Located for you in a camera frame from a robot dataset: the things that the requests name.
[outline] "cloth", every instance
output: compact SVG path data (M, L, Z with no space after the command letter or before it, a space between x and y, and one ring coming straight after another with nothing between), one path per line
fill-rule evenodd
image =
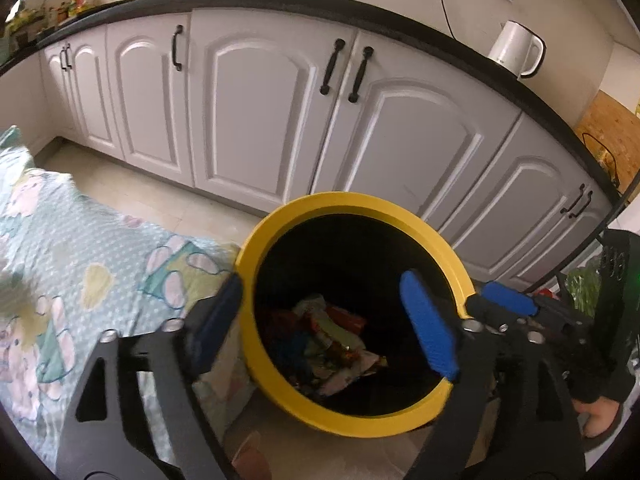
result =
M55 471L66 407L103 330L153 332L213 296L238 247L174 235L86 197L69 174L33 167L15 127L0 136L0 401ZM152 436L173 461L151 374L140 374ZM233 326L194 390L219 438L254 387Z

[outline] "screw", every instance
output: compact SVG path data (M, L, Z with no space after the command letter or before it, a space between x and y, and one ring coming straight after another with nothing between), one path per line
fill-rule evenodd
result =
M462 322L462 328L467 332L482 332L484 325L480 323L477 319L465 319Z
M527 339L536 345L542 345L545 342L545 337L540 332L529 332Z
M179 317L172 317L171 319L167 319L164 323L162 323L162 331L163 332L177 332L184 326L184 320Z
M118 338L118 331L113 328L105 330L100 334L101 343L110 343L111 341L115 341L117 338Z

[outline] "black handle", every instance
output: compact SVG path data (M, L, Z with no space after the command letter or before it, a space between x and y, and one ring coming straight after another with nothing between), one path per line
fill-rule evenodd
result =
M584 184L581 184L581 185L580 185L580 195L578 195L578 198L576 198L576 199L574 200L574 203L572 203L572 204L569 206L569 209L567 209L567 208L563 207L563 208L560 210L560 214L561 214L561 215L563 215L564 213L568 213L569 211L571 211L571 209L573 209L573 208L575 207L575 205L576 205L578 202L580 202L580 199L582 198L582 196L583 196L583 195L584 195Z
M362 84L362 78L364 78L364 73L367 71L367 61L373 56L373 47L366 46L362 50L362 62L360 63L360 68L358 69L358 73L356 74L356 81L353 82L353 91L349 94L349 102L357 103L359 99L358 90L360 90L360 85Z
M62 69L63 72L66 72L66 66L65 66L64 62L62 61L62 53L63 52L66 53L65 47L62 47L62 50L60 50L60 68Z
M69 63L69 51L71 50L71 44L67 43L66 47L64 47L62 50L65 51L65 62L66 62L66 67L71 70L73 67L71 66L71 63Z
M178 63L175 60L175 44L177 43L178 34L182 34L183 31L183 26L178 25L177 27L175 27L174 37L171 40L171 61L178 72L182 72L182 63Z
M580 211L578 211L577 213L571 213L569 215L569 218L578 218L578 216L580 216L582 214L582 212L587 209L587 207L589 206L589 204L591 203L591 195L593 194L593 191L590 191L587 193L587 202L580 208Z
M329 58L329 63L326 65L326 70L324 71L324 79L322 79L322 86L320 87L320 93L322 95L327 95L331 87L329 86L329 81L331 81L331 76L334 74L335 62L338 61L338 54L344 46L346 45L345 41L341 38L335 40L334 43L334 53L331 54Z

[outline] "kitchen cabinet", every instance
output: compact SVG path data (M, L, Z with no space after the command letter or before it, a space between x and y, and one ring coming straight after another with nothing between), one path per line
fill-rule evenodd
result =
M193 73L187 62L189 29L188 14L109 24L107 66L124 159L192 186L187 123L187 76Z
M368 60L366 49L371 49ZM356 101L354 85L363 70ZM518 114L512 103L450 64L361 31L313 192L378 196L438 228L488 165Z
M440 234L476 280L526 288L606 214L609 202L591 182L553 137L522 114Z
M106 28L69 38L64 55L79 139L90 148L122 158L107 77Z
M56 136L48 117L38 54L18 63L0 78L0 96L0 134L15 124L33 155Z
M194 10L196 186L266 212L307 194L355 32L281 12ZM321 92L334 53L329 88Z
M59 41L40 53L42 78L49 104L52 127L61 137L79 141L72 111L71 81L66 76L64 52L66 41Z

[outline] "black countertop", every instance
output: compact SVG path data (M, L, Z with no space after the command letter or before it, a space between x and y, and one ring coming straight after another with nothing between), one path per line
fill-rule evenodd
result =
M31 47L32 50L28 54L23 55L19 52L17 57L24 59L35 50L105 23L153 14L190 12L203 7L241 7L304 14L375 32L438 57L482 81L536 120L574 156L612 203L620 196L605 171L580 142L571 127L542 99L517 81L507 69L434 28L389 10L354 0L131 0L69 24L39 41L36 47ZM17 63L18 60L14 57L5 65L14 66ZM5 65L0 67L0 75L8 70Z

